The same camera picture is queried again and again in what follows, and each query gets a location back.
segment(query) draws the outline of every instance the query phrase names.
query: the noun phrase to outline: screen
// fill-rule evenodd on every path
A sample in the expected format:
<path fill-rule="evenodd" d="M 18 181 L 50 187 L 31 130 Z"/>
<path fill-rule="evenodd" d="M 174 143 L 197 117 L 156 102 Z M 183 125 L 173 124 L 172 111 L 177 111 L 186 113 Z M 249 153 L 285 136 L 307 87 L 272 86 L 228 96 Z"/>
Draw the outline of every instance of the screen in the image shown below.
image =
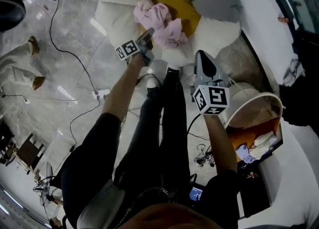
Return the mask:
<path fill-rule="evenodd" d="M 196 187 L 193 187 L 192 190 L 189 193 L 189 197 L 193 201 L 198 202 L 202 192 L 203 192 L 203 190 L 200 190 L 200 189 L 198 189 Z"/>

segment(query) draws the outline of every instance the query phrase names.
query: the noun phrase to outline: black and white marker cube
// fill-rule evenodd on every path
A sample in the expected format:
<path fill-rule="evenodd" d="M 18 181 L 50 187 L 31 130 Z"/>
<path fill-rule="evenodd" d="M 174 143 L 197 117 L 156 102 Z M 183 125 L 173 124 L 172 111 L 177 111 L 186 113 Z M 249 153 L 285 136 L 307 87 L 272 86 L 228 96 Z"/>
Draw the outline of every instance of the black and white marker cube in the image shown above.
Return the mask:
<path fill-rule="evenodd" d="M 193 98 L 202 115 L 218 115 L 229 107 L 228 88 L 199 85 Z"/>
<path fill-rule="evenodd" d="M 117 47 L 115 49 L 116 53 L 118 54 L 121 61 L 128 59 L 130 56 L 135 55 L 136 53 L 140 52 L 140 49 L 135 41 L 130 40 L 125 44 Z"/>

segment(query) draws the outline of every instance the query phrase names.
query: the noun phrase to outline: white sneaker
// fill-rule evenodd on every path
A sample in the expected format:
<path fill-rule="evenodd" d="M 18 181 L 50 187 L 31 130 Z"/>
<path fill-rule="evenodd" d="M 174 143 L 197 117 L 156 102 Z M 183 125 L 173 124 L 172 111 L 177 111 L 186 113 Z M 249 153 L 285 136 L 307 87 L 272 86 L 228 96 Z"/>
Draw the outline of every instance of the white sneaker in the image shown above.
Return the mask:
<path fill-rule="evenodd" d="M 147 92 L 151 91 L 154 88 L 159 88 L 160 84 L 158 82 L 158 80 L 154 77 L 151 77 L 148 79 L 147 83 L 146 83 L 146 90 Z"/>
<path fill-rule="evenodd" d="M 180 67 L 178 66 L 175 66 L 175 65 L 172 65 L 172 64 L 168 64 L 167 65 L 167 70 L 166 72 L 175 72 L 177 73 L 178 75 L 180 75 Z"/>

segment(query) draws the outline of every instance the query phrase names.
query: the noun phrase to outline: shoe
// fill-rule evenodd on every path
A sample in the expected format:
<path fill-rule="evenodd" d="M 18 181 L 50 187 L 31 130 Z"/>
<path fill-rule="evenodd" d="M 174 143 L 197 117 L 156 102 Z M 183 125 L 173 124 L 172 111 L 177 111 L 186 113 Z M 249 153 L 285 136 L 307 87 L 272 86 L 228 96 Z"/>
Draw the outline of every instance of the shoe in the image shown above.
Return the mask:
<path fill-rule="evenodd" d="M 151 90 L 154 90 L 155 88 L 159 88 L 160 84 L 158 80 L 154 77 L 151 77 L 148 79 L 146 83 L 146 90 L 149 93 Z"/>
<path fill-rule="evenodd" d="M 45 77 L 35 77 L 32 83 L 32 87 L 34 90 L 39 89 L 45 81 Z"/>
<path fill-rule="evenodd" d="M 169 72 L 180 75 L 180 67 L 174 66 L 172 64 L 168 64 L 166 73 L 169 73 Z"/>
<path fill-rule="evenodd" d="M 40 53 L 40 48 L 34 36 L 31 36 L 28 40 L 32 44 L 32 55 Z"/>

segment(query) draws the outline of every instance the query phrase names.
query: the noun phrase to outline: marble floor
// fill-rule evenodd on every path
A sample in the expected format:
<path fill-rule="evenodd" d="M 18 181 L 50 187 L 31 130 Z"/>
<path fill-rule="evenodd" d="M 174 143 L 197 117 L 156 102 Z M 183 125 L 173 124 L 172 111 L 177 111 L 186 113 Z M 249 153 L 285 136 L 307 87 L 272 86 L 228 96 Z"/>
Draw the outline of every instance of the marble floor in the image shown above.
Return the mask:
<path fill-rule="evenodd" d="M 98 0 L 60 0 L 59 8 L 52 25 L 52 39 L 60 49 L 69 50 L 79 56 L 91 75 L 96 89 L 112 88 L 126 68 L 110 44 L 107 34 L 97 28 L 94 19 Z M 51 18 L 57 7 L 57 1 L 25 0 L 26 18 L 16 28 L 0 34 L 0 55 L 27 42 L 34 35 L 39 42 L 40 54 L 19 62 L 19 67 L 31 70 L 39 76 L 45 76 L 44 85 L 33 91 L 29 87 L 7 83 L 4 91 L 7 95 L 23 95 L 45 99 L 67 100 L 80 98 L 92 93 L 93 89 L 86 73 L 76 58 L 70 54 L 57 51 L 49 37 Z M 266 82 L 261 74 L 253 53 L 240 37 L 231 46 L 224 48 L 218 55 L 224 71 L 233 79 L 246 81 L 263 91 Z M 164 61 L 154 61 L 150 68 L 144 68 L 141 74 L 153 71 L 161 80 L 166 72 Z M 193 65 L 184 67 L 181 81 L 183 83 L 187 123 L 198 114 L 195 103 L 191 102 L 189 82 L 193 73 Z M 133 95 L 130 108 L 140 108 L 146 97 L 145 81 L 142 81 Z M 97 101 L 88 95 L 77 102 L 59 102 L 30 98 L 26 104 L 22 97 L 4 97 L 0 99 L 1 112 L 13 133 L 17 143 L 21 145 L 30 133 L 46 147 L 50 147 L 47 159 L 53 170 L 57 168 L 63 157 L 68 153 L 74 140 L 70 133 L 70 122 L 76 116 L 97 105 Z M 77 145 L 80 145 L 91 129 L 102 106 L 78 118 L 72 124 Z M 120 138 L 120 145 L 115 167 L 125 155 L 134 133 L 138 116 L 128 113 Z M 197 182 L 206 184 L 216 175 L 215 168 L 206 163 L 203 168 L 193 165 L 198 155 L 198 144 L 209 146 L 208 132 L 203 118 L 193 125 L 191 133 L 204 139 L 189 135 L 188 151 L 191 173 L 197 173 Z"/>

